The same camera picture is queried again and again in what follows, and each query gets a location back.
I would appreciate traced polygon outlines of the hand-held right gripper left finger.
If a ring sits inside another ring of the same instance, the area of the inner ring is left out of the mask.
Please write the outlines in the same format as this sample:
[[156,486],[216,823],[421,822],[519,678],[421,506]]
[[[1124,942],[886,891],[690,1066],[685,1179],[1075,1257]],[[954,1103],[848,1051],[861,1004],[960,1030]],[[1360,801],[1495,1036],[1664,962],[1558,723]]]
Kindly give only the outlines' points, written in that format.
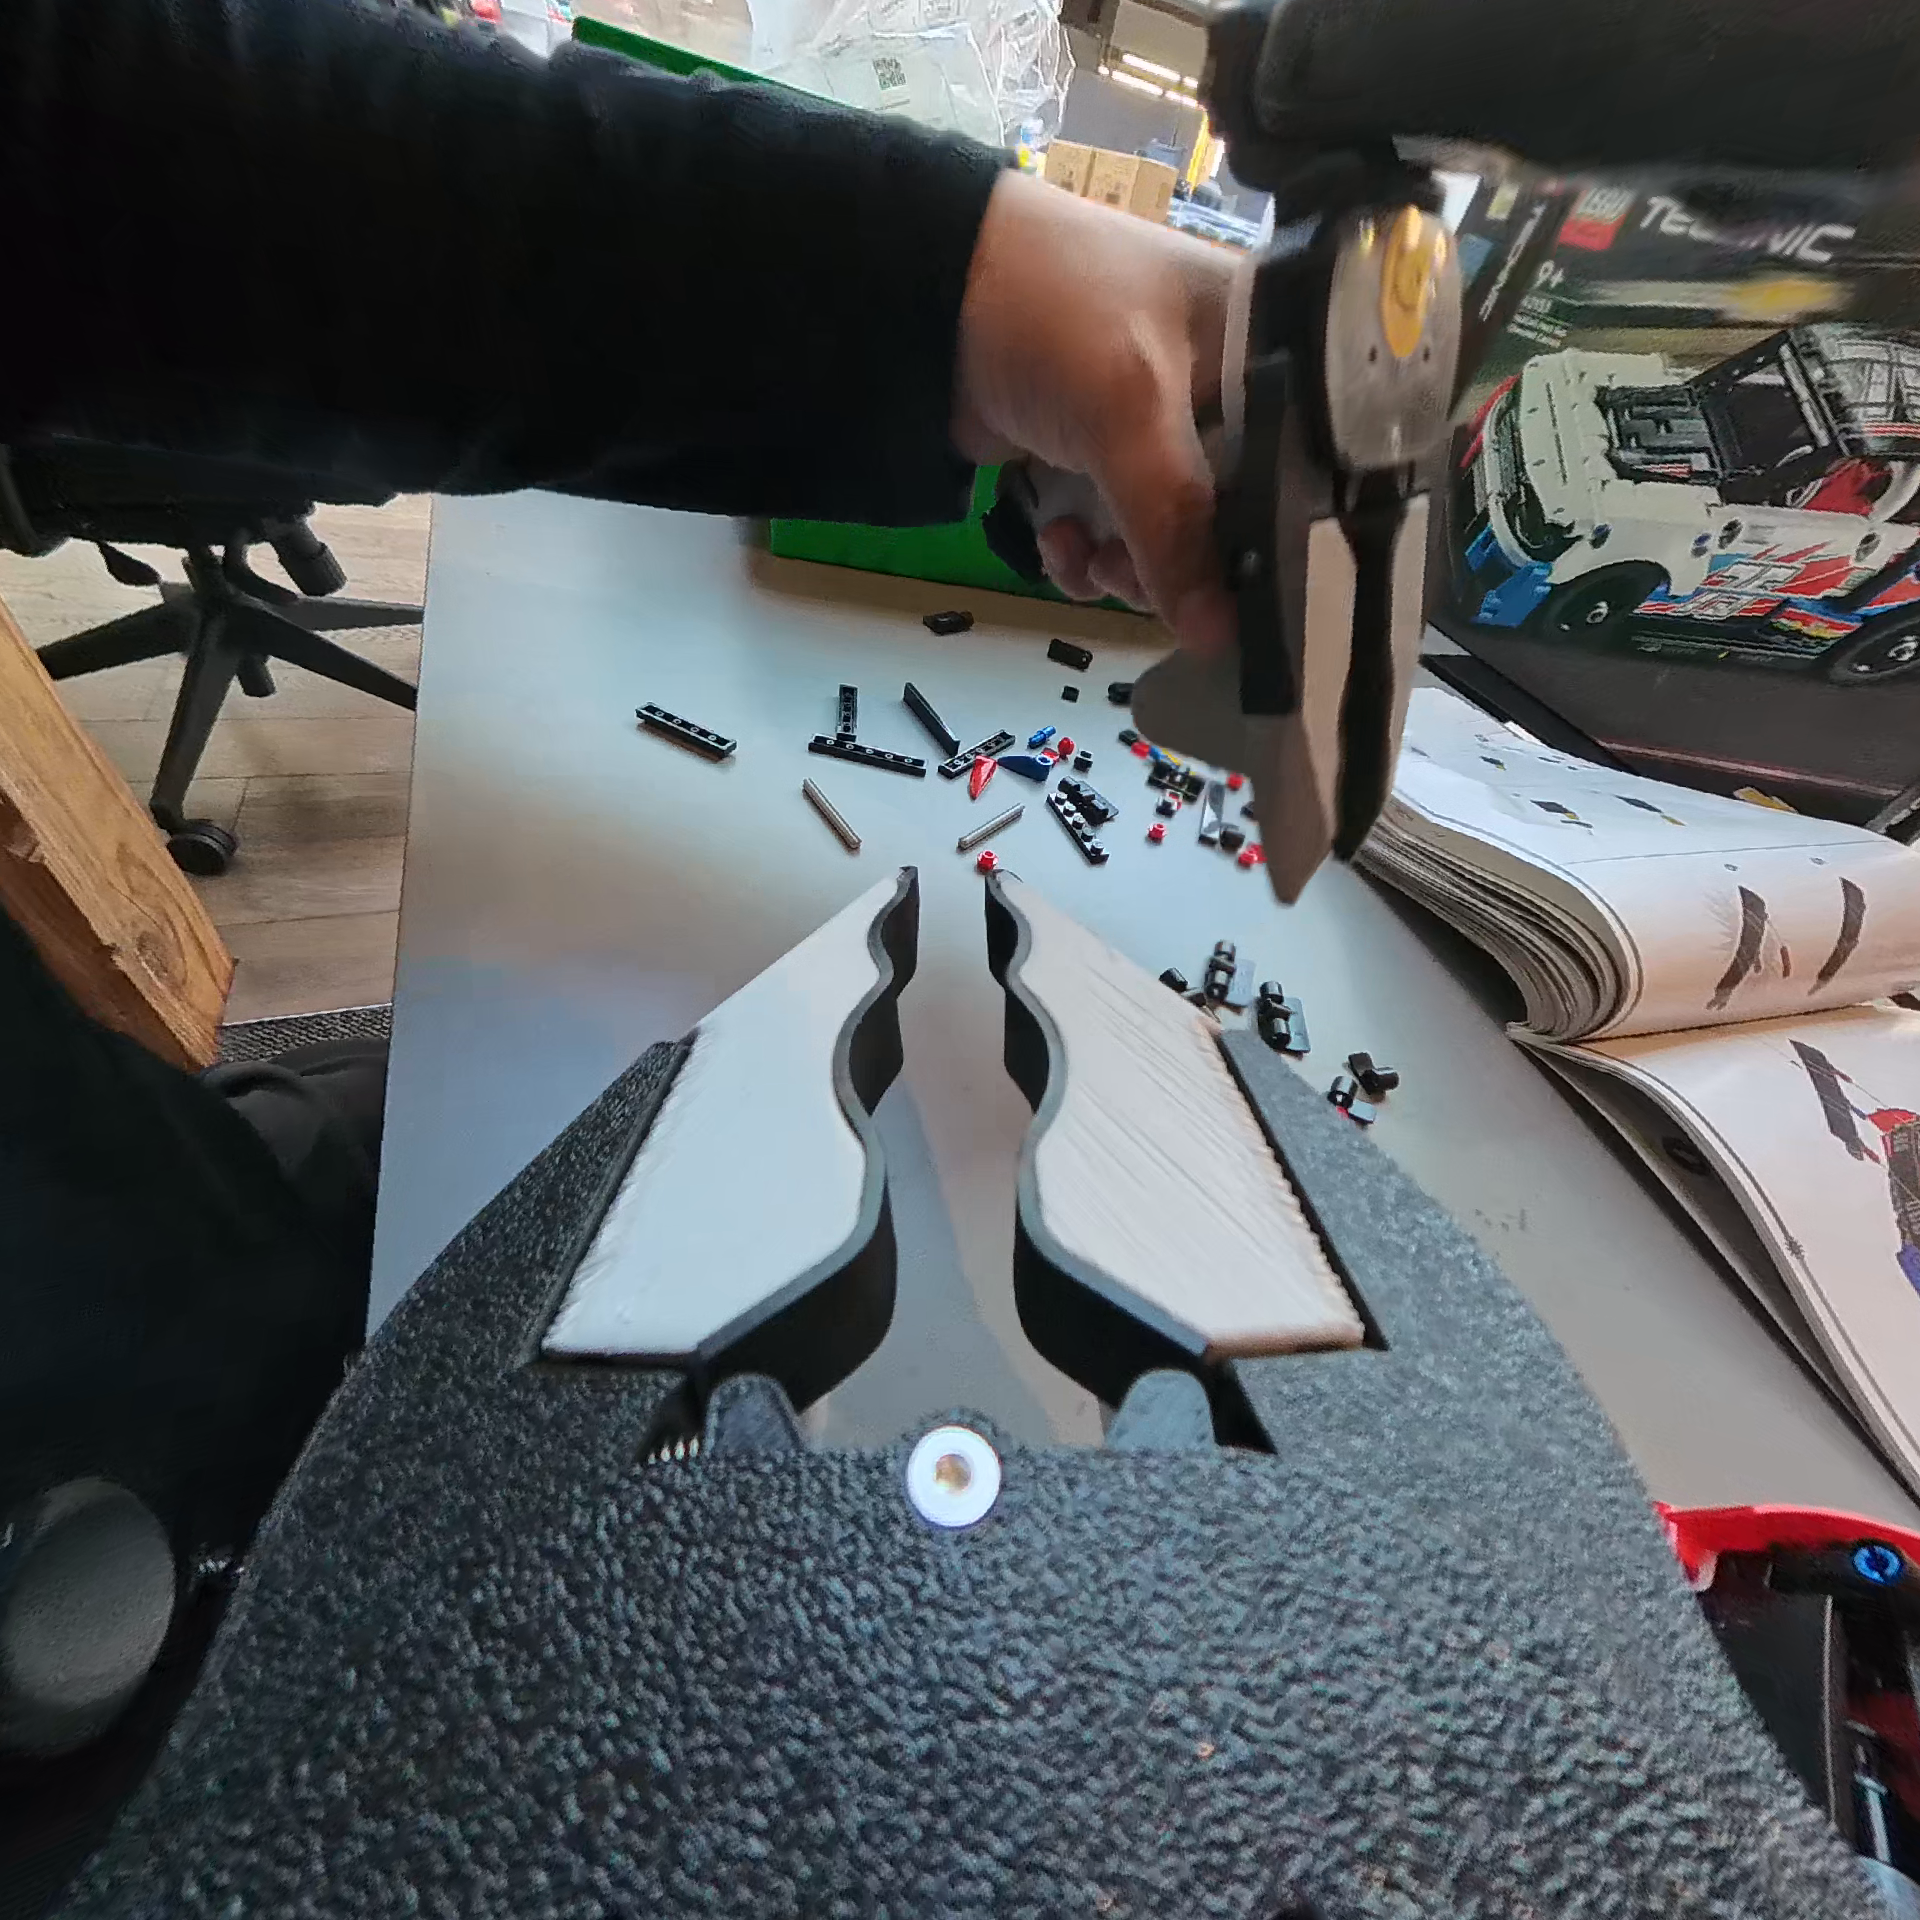
[[877,1351],[895,1235],[875,1111],[919,932],[901,868],[698,1025],[614,1155],[542,1361],[768,1377],[814,1404]]

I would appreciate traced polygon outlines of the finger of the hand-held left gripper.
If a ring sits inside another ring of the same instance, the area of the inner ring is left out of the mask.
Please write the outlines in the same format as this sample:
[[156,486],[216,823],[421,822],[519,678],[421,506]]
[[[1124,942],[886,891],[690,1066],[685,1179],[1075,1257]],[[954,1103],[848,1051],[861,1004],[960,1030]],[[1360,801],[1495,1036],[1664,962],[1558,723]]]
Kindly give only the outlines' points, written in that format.
[[1427,615],[1428,492],[1363,475],[1339,518],[1352,555],[1350,665],[1339,707],[1338,855],[1375,825],[1402,754]]
[[1286,529],[1266,648],[1238,618],[1236,658],[1175,652],[1133,690],[1136,731],[1166,753],[1240,775],[1272,896],[1295,905],[1338,841],[1339,711],[1352,663],[1356,561],[1338,518]]

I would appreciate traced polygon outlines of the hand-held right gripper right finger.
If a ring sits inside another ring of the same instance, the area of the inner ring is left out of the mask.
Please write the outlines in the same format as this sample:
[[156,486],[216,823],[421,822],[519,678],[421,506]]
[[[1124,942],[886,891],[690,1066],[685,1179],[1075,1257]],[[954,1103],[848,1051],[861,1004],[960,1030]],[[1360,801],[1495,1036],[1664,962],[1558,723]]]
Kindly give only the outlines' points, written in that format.
[[1247,1409],[1244,1363],[1386,1353],[1226,1031],[996,872],[982,888],[1003,1066],[1030,1118],[1015,1182],[1029,1345],[1104,1409],[1142,1377]]

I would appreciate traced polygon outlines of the pile of small toy bricks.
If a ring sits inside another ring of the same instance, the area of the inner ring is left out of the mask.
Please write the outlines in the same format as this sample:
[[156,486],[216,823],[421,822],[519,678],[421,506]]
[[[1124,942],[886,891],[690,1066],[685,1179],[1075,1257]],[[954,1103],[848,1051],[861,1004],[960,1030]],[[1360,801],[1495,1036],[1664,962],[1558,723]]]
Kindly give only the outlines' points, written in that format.
[[[1245,780],[1136,731],[1133,652],[994,630],[971,609],[922,615],[917,643],[899,703],[925,739],[931,778],[966,798],[974,825],[1021,802],[1023,819],[1050,819],[1090,868],[1133,841],[1168,849],[1179,833],[1240,873],[1264,868]],[[1012,830],[962,857],[991,873]]]

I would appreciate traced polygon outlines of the instruction booklet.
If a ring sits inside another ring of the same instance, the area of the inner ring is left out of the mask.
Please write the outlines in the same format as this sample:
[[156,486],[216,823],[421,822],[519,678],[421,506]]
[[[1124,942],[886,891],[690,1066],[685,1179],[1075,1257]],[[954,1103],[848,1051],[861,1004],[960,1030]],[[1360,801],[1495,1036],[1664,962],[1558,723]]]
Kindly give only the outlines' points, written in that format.
[[1917,855],[1410,698],[1360,864],[1500,962],[1583,1095],[1917,1484]]

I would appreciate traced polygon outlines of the partly built toy car model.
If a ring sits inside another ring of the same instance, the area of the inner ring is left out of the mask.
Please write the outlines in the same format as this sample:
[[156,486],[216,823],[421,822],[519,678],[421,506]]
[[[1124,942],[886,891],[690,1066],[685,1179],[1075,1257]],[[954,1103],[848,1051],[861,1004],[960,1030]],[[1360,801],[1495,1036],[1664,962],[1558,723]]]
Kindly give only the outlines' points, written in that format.
[[1661,1505],[1722,1655],[1894,1915],[1917,1911],[1917,1535],[1836,1508]]

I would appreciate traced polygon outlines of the person's left hand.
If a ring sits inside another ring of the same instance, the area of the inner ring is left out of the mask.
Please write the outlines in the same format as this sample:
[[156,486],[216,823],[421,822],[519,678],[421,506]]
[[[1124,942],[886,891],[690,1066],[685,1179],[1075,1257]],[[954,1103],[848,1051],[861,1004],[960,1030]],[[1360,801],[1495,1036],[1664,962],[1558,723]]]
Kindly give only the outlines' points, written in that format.
[[1203,658],[1236,639],[1197,426],[1222,371],[1231,278],[1222,249],[1000,171],[956,348],[957,451],[1076,473],[1110,520],[1108,536],[1079,518],[1038,529],[1051,584],[1144,609]]

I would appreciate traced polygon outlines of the black toy car set box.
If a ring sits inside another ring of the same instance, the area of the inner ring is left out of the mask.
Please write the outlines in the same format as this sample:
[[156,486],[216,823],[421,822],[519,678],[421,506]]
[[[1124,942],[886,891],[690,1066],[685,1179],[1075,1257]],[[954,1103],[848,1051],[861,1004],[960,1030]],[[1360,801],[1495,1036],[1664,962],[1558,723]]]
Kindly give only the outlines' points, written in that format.
[[1471,184],[1428,658],[1552,746],[1915,838],[1915,184]]

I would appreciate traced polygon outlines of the green plastic bin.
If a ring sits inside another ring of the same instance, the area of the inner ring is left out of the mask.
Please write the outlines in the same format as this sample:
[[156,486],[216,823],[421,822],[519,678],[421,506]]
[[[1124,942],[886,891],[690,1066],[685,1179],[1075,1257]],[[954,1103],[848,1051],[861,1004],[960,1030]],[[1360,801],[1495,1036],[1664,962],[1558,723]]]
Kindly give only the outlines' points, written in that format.
[[[581,47],[646,65],[682,80],[772,84],[735,65],[690,54],[602,17],[575,17],[571,38]],[[871,572],[954,592],[1005,592],[1060,607],[1066,599],[1045,574],[1029,578],[1005,566],[989,542],[988,518],[996,504],[998,479],[998,467],[979,467],[970,511],[962,520],[951,521],[875,526],[831,520],[768,520],[766,551],[780,561]]]

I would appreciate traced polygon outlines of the clear plastic bags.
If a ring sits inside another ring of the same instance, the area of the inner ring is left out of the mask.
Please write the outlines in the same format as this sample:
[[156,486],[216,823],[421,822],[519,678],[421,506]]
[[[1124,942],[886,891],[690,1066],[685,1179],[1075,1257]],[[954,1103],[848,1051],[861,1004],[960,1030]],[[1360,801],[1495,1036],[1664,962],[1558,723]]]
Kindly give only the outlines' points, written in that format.
[[751,73],[1005,150],[1059,134],[1071,49],[1055,2],[750,2]]

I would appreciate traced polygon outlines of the person's lap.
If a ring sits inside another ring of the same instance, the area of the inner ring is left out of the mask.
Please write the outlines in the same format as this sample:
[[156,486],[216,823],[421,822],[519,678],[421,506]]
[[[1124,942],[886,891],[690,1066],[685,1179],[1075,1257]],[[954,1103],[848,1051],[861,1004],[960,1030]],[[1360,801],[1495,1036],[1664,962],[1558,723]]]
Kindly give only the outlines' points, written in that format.
[[386,1016],[180,1070],[3,936],[3,1508],[110,1479],[159,1521],[176,1614],[99,1740],[3,1766],[4,1915],[106,1840],[208,1658],[238,1570],[367,1323]]

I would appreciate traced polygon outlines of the black office chair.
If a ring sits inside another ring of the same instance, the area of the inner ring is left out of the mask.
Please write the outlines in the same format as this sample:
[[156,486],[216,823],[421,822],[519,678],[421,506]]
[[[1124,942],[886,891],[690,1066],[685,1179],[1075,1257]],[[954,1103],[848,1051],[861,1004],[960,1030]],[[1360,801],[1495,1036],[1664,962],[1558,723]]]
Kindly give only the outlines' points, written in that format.
[[52,682],[71,682],[167,657],[182,660],[148,815],[191,879],[227,873],[238,850],[229,828],[184,812],[230,694],[269,699],[271,667],[294,665],[381,705],[415,710],[411,682],[331,635],[419,627],[423,611],[348,596],[344,574],[309,520],[309,507],[260,518],[235,502],[144,504],[80,520],[69,536],[94,544],[116,584],[154,588],[159,599],[38,648],[38,663]]

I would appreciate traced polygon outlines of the round grey knob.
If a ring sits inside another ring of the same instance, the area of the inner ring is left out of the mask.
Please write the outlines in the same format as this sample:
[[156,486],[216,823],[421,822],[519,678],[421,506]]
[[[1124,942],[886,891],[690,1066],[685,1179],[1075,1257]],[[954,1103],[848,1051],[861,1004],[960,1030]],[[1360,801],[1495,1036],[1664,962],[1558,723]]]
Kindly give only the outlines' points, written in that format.
[[125,1486],[69,1479],[6,1514],[3,1752],[103,1738],[148,1683],[176,1614],[167,1530]]

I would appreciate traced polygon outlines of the wooden post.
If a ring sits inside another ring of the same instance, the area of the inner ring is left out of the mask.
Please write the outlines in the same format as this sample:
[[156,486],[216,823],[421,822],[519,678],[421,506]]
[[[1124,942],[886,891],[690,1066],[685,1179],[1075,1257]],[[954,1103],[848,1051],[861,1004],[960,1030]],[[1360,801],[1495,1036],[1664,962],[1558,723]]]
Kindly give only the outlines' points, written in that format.
[[230,951],[8,611],[3,905],[84,1014],[178,1067],[216,1063]]

